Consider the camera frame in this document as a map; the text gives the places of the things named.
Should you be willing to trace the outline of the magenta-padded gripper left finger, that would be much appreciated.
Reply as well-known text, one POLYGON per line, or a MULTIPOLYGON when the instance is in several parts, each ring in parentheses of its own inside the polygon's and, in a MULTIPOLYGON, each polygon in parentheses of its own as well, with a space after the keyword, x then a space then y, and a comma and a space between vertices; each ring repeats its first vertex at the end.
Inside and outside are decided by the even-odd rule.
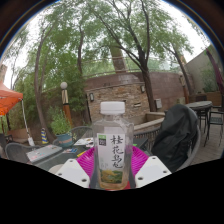
POLYGON ((96 188, 97 172, 94 168, 94 149, 90 148, 77 159, 68 159, 56 172, 56 176, 84 188, 96 188))

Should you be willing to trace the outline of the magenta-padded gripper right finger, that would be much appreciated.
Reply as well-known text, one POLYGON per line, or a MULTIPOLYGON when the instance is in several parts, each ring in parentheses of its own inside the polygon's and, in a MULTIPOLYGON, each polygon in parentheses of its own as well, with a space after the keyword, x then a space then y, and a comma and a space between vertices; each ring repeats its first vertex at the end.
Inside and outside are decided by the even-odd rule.
POLYGON ((131 189, 146 186, 170 174, 170 170, 157 156, 147 156, 139 148, 133 147, 129 176, 131 189))

